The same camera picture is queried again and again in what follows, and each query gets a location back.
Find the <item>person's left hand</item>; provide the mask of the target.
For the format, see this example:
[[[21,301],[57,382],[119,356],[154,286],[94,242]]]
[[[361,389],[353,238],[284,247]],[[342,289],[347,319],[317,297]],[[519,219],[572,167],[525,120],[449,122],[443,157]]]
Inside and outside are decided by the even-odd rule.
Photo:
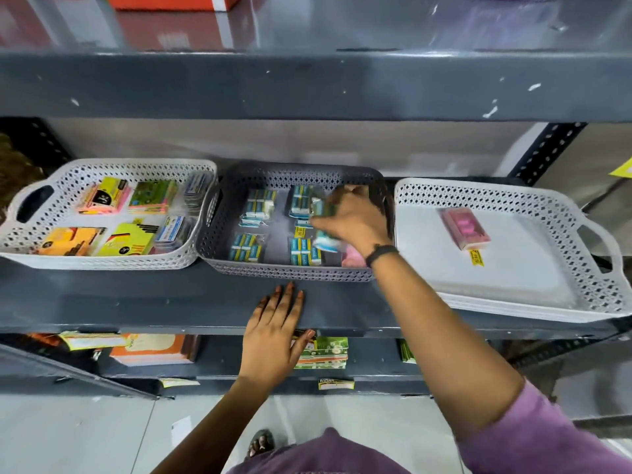
[[[277,286],[256,328],[251,329],[251,317],[243,336],[241,366],[238,377],[253,376],[282,382],[294,369],[301,355],[295,354],[295,332],[302,316],[304,292],[294,293],[296,326],[279,326],[279,302],[285,286]]]

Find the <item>blue and white eraser packet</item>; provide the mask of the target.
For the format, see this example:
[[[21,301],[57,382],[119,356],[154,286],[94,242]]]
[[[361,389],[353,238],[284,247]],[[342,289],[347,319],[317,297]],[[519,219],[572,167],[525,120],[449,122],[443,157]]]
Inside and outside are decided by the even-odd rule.
[[[241,263],[261,261],[265,245],[265,235],[244,232],[236,234],[228,251],[227,260]]]
[[[331,217],[336,214],[337,207],[335,204],[327,201],[325,198],[314,198],[312,204],[312,215],[314,217]],[[338,238],[330,236],[324,230],[318,229],[312,242],[322,251],[329,253],[342,253],[346,250],[346,243]]]
[[[310,238],[289,238],[290,265],[299,267],[318,267],[323,265],[321,249]]]
[[[268,226],[275,210],[277,194],[277,190],[250,189],[239,226],[252,228]]]
[[[288,216],[294,219],[308,220],[312,215],[313,199],[320,199],[322,194],[322,187],[318,185],[294,185],[288,195]]]

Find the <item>green and white packet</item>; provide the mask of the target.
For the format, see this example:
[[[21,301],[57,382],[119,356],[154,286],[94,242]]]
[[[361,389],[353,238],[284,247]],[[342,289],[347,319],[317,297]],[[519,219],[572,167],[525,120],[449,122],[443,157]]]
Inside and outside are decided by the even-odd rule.
[[[347,337],[317,336],[306,344],[294,369],[345,369],[349,347]]]

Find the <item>black wristband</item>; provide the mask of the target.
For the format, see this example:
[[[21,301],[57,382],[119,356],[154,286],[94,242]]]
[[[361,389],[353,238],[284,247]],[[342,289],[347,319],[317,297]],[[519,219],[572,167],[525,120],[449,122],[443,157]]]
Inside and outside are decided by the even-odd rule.
[[[373,269],[375,261],[386,254],[399,254],[399,251],[394,245],[374,245],[374,249],[365,257],[366,266]]]

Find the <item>grey perforated plastic basket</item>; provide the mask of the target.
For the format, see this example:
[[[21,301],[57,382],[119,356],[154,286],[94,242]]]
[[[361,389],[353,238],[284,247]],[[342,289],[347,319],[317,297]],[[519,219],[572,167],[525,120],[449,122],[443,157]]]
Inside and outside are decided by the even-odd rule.
[[[298,266],[291,262],[290,238],[295,233],[295,221],[288,216],[287,211],[293,187],[314,186],[327,195],[338,186],[347,184],[368,186],[370,199],[387,215],[387,226],[391,234],[392,198],[384,176],[373,168],[244,161],[233,165],[223,176],[216,188],[219,202],[216,208],[211,209],[211,215],[208,214],[209,202],[205,202],[195,250],[203,261],[225,275],[370,282],[374,276],[369,268],[342,267],[340,253],[324,253],[322,264],[318,266]],[[240,227],[248,194],[256,189],[277,191],[274,212],[263,227]],[[262,255],[257,262],[235,261],[230,258],[233,242],[242,233],[263,237]]]

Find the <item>orange notebook stack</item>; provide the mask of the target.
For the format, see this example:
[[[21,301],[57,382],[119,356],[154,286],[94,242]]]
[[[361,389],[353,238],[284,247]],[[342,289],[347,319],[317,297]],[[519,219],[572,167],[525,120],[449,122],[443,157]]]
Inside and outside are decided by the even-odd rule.
[[[200,336],[191,334],[124,334],[127,344],[109,358],[123,366],[187,365],[195,362]]]

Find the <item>clear packet with blue label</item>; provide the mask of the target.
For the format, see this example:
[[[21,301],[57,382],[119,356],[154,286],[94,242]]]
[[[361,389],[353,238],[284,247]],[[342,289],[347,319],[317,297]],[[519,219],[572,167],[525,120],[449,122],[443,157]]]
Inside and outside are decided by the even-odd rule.
[[[201,207],[208,187],[214,182],[215,175],[209,171],[193,172],[185,183],[183,199],[190,210]]]
[[[169,215],[153,243],[153,252],[170,253],[183,247],[193,228],[192,220],[186,215]]]

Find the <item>grey metal shelving rack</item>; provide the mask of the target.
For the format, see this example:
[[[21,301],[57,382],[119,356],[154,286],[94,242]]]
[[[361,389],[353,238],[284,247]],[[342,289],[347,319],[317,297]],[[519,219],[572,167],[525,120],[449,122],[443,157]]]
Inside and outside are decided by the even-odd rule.
[[[386,180],[394,230],[400,180],[533,188],[590,122],[632,122],[632,0],[241,0],[228,13],[0,0],[0,131],[45,179],[79,159],[210,160],[219,183],[244,161],[370,167]],[[0,260],[0,375],[15,367],[0,391],[222,394],[251,308],[290,280],[225,275],[198,254],[159,271]],[[277,393],[429,395],[401,363],[401,330],[374,280],[294,281],[306,292],[300,327],[348,337],[350,358],[343,370],[295,370]],[[487,339],[555,348],[609,340],[632,321],[455,310]],[[194,363],[127,367],[112,348],[69,351],[66,331],[201,341]],[[163,389],[161,377],[200,385]],[[322,391],[319,379],[355,389]]]

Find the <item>yellow stationery box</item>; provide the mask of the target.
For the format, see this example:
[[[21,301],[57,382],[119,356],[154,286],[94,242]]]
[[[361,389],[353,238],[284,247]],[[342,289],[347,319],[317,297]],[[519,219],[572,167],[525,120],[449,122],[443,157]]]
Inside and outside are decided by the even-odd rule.
[[[137,256],[149,254],[159,226],[143,223],[119,224],[95,256]]]

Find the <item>green sticky-note pack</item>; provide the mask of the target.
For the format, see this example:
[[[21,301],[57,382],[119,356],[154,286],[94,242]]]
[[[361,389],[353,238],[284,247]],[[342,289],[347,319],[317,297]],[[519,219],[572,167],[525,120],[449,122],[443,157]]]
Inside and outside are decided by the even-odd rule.
[[[168,179],[141,181],[128,204],[131,214],[167,214],[177,194],[178,182]]]

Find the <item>yellow paper label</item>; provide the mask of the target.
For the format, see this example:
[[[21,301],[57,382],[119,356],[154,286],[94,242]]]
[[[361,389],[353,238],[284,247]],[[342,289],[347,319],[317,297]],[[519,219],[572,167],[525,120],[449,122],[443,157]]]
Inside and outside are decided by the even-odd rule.
[[[130,342],[122,334],[81,333],[66,331],[58,334],[69,351],[102,350],[105,348],[127,347]]]

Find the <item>yellow and pink sticky-note pack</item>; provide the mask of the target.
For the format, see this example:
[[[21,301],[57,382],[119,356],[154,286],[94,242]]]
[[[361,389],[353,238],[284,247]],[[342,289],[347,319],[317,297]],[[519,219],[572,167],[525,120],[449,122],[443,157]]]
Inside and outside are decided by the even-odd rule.
[[[107,176],[86,190],[76,212],[82,215],[118,214],[130,191],[128,180]]]

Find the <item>orange stationery box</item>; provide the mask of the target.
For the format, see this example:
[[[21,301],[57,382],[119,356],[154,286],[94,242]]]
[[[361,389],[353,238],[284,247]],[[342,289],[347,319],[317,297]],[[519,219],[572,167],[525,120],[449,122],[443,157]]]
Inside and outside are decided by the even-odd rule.
[[[106,233],[105,227],[58,227],[35,250],[44,256],[90,256]]]

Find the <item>white perforated plastic basket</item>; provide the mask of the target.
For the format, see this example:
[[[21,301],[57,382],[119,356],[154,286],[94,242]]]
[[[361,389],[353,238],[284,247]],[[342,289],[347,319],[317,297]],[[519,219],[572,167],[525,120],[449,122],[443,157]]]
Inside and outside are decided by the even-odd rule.
[[[71,161],[43,181],[20,190],[12,199],[6,220],[0,225],[0,260],[10,260],[40,270],[159,271],[180,270],[194,263],[194,248],[200,230],[199,217],[181,247],[162,254],[98,256],[97,253],[123,223],[142,219],[143,224],[164,225],[168,215],[188,215],[183,199],[185,182],[192,173],[206,172],[212,180],[206,201],[217,202],[217,165],[204,159],[79,159]],[[106,176],[125,179],[133,191],[142,181],[167,179],[178,183],[178,192],[166,214],[131,214],[125,206],[117,214],[82,215],[76,207],[93,184]],[[47,235],[59,227],[104,228],[102,236],[86,256],[46,256],[36,254]]]
[[[491,240],[482,265],[441,214],[470,208]],[[404,178],[394,188],[394,243],[452,308],[572,324],[632,315],[619,245],[556,191]]]

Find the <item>person's purple garment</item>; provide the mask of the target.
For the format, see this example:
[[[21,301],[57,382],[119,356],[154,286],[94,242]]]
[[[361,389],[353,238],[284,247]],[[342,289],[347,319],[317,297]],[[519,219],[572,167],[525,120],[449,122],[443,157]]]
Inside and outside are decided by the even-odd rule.
[[[632,460],[577,429],[528,381],[500,420],[457,445],[472,474],[632,474]],[[411,473],[327,428],[320,437],[259,454],[226,474]]]

